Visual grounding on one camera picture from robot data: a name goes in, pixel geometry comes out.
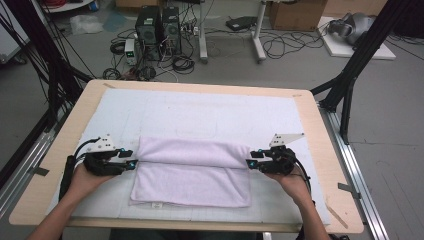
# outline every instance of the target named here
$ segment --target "power strip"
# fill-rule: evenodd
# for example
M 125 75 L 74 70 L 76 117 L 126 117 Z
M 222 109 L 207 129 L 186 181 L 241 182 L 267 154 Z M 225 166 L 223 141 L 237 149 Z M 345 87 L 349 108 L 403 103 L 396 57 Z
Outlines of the power strip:
M 135 66 L 137 64 L 137 54 L 135 51 L 135 39 L 125 40 L 125 56 L 127 58 L 127 64 Z

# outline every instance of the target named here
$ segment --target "desktop computer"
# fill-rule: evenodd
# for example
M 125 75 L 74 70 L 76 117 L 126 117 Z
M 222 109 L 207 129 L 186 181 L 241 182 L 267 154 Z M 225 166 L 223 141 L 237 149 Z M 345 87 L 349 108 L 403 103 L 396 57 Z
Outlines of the desktop computer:
M 181 54 L 181 33 L 178 7 L 166 7 L 162 12 L 166 55 Z
M 164 44 L 162 44 L 165 38 L 159 6 L 142 6 L 135 24 L 135 30 L 140 43 L 141 54 L 147 60 L 161 60 L 161 53 L 165 51 Z

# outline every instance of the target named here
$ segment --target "towel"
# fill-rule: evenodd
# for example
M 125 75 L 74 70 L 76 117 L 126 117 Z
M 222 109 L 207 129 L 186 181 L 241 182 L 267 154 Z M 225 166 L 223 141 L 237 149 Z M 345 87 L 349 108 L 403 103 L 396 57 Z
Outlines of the towel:
M 248 207 L 249 150 L 219 141 L 141 137 L 130 204 Z

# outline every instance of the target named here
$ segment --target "cardboard box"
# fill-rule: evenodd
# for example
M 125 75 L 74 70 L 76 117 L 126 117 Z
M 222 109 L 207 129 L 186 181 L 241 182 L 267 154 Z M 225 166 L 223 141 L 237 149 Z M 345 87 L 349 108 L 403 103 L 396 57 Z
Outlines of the cardboard box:
M 377 16 L 386 2 L 387 0 L 328 0 L 323 16 L 341 18 L 349 12 Z
M 143 5 L 161 6 L 161 0 L 116 0 L 119 8 L 140 8 Z
M 301 0 L 295 4 L 273 3 L 269 20 L 275 30 L 314 31 L 327 0 Z

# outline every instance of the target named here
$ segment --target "cable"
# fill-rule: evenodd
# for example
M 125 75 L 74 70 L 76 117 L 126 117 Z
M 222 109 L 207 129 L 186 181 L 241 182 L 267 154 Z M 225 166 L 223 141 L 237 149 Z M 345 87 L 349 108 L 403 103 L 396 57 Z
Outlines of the cable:
M 124 40 L 120 40 L 120 41 L 112 40 L 111 42 L 112 42 L 112 45 L 110 45 L 109 50 L 113 54 L 112 59 L 111 59 L 112 68 L 107 68 L 106 70 L 103 71 L 103 79 L 116 79 L 117 80 L 117 79 L 121 78 L 121 72 L 119 72 L 117 67 L 119 66 L 123 57 L 125 56 L 124 55 L 125 54 L 125 41 Z M 116 63 L 116 58 L 115 58 L 116 55 L 121 56 L 119 58 L 118 63 Z
M 187 56 L 177 56 L 172 60 L 172 69 L 183 75 L 190 74 L 194 71 L 195 62 Z
M 326 30 L 329 23 L 330 22 L 327 22 L 318 27 L 317 30 L 320 36 L 314 36 L 304 32 L 286 32 L 279 35 L 274 32 L 262 31 L 261 34 L 266 33 L 267 35 L 260 36 L 260 38 L 271 38 L 263 42 L 262 47 L 267 56 L 271 59 L 280 59 L 289 53 L 298 52 L 304 47 L 321 48 L 324 46 L 323 37 L 328 33 Z M 281 45 L 281 51 L 279 53 L 272 52 L 276 44 Z
M 403 41 L 412 45 L 424 45 L 424 39 L 417 40 L 417 38 L 404 37 L 396 34 L 389 35 L 389 38 L 394 41 Z
M 401 46 L 399 46 L 399 45 L 397 45 L 397 44 L 395 44 L 395 43 L 393 43 L 393 42 L 391 42 L 391 41 L 389 41 L 389 40 L 387 40 L 387 39 L 386 39 L 386 41 L 387 41 L 388 43 L 392 44 L 393 46 L 396 46 L 396 47 L 398 47 L 398 48 L 402 49 L 403 51 L 405 51 L 405 52 L 407 52 L 407 53 L 411 54 L 412 56 L 417 57 L 417 58 L 419 58 L 420 60 L 423 60 L 423 61 L 424 61 L 424 58 L 422 58 L 422 57 L 420 57 L 420 56 L 416 55 L 415 53 L 412 53 L 412 52 L 410 52 L 410 51 L 406 50 L 405 48 L 403 48 L 403 47 L 401 47 Z
M 74 157 L 76 158 L 76 159 L 78 159 L 79 157 L 78 157 L 78 153 L 79 153 L 79 151 L 81 151 L 81 149 L 85 146 L 85 145 L 87 145 L 87 144 L 89 144 L 89 143 L 95 143 L 95 142 L 97 142 L 97 141 L 99 141 L 100 140 L 100 137 L 98 137 L 98 138 L 93 138 L 93 139 L 90 139 L 90 140 L 87 140 L 87 141 L 85 141 L 85 142 L 83 142 L 78 148 L 77 148 L 77 150 L 75 151 L 75 154 L 74 154 Z
M 203 20 L 199 23 L 199 25 L 201 25 L 205 20 L 206 20 L 206 17 L 209 15 L 209 12 L 211 11 L 211 9 L 212 9 L 212 6 L 213 6 L 213 4 L 215 3 L 215 0 L 212 0 L 212 3 L 211 3 L 211 5 L 209 6 L 209 9 L 208 9 L 208 12 L 206 13 L 206 15 L 205 15 L 205 17 L 203 18 Z
M 120 33 L 118 33 L 118 35 L 116 36 L 116 38 L 112 39 L 110 42 L 113 43 L 117 43 L 117 42 L 125 42 L 127 39 L 135 39 L 135 37 L 130 37 L 131 35 L 133 35 L 135 33 L 135 29 L 131 28 L 131 29 L 127 29 L 125 31 L 122 31 Z
M 302 170 L 302 175 L 303 175 L 302 177 L 306 182 L 306 186 L 308 187 L 309 194 L 312 194 L 312 188 L 311 188 L 311 182 L 310 182 L 311 177 L 309 177 L 309 175 L 306 173 L 305 168 L 303 167 L 302 163 L 297 158 L 296 158 L 296 164 Z
M 171 72 L 171 71 L 169 71 L 169 70 L 165 70 L 163 67 L 162 67 L 162 62 L 164 61 L 164 59 L 165 59 L 165 56 L 166 56 L 166 49 L 165 49 L 165 53 L 163 53 L 162 52 L 162 44 L 164 43 L 164 42 L 166 42 L 166 40 L 168 40 L 168 36 L 166 36 L 166 38 L 161 42 L 161 44 L 159 45 L 159 52 L 160 52 L 160 55 L 162 55 L 162 60 L 160 60 L 160 61 L 158 61 L 158 65 L 159 65 L 159 67 L 160 67 L 160 69 L 162 69 L 163 71 L 165 71 L 165 72 L 167 72 L 167 73 L 169 73 L 169 74 L 171 74 L 172 76 L 174 76 L 175 77 L 175 79 L 176 79 L 176 81 L 178 82 L 178 77 L 177 77 L 177 75 L 175 75 L 173 72 Z
M 52 17 L 50 16 L 51 15 L 51 12 L 50 12 L 50 9 L 49 8 L 47 8 L 47 9 L 44 9 L 44 8 L 42 8 L 42 13 L 43 13 L 43 15 L 44 15 L 44 17 L 46 18 L 46 19 L 50 19 L 50 22 L 53 24 L 53 27 L 54 27 L 54 29 L 56 30 L 56 33 L 57 33 L 57 35 L 61 35 L 62 36 L 62 38 L 63 39 L 65 39 L 65 41 L 66 41 L 66 43 L 69 45 L 69 47 L 71 47 L 71 49 L 72 49 L 72 51 L 75 53 L 75 55 L 77 55 L 77 57 L 78 57 L 78 59 L 81 61 L 81 63 L 85 66 L 85 68 L 88 70 L 88 72 L 91 74 L 91 77 L 92 77 L 92 79 L 94 79 L 94 78 L 96 78 L 96 76 L 94 75 L 94 73 L 90 70 L 90 68 L 87 66 L 87 64 L 84 62 L 84 60 L 82 59 L 82 57 L 78 54 L 78 52 L 75 50 L 75 48 L 74 48 L 74 46 L 72 46 L 72 44 L 68 41 L 68 39 L 66 38 L 66 36 L 64 35 L 64 33 L 62 32 L 62 31 L 60 31 L 59 30 L 59 28 L 57 27 L 57 25 L 56 25 L 56 23 L 52 20 Z M 66 62 L 69 64 L 69 65 L 71 65 L 71 63 L 70 63 L 70 61 L 69 61 L 69 59 L 68 59 L 68 56 L 67 56 L 67 53 L 66 53 L 66 50 L 65 50 L 65 45 L 63 44 L 63 42 L 62 42 L 62 38 L 56 38 L 57 40 L 58 40 L 58 43 L 59 43 L 59 45 L 61 46 L 61 50 L 62 50 L 62 54 L 65 56 L 65 58 L 66 58 Z

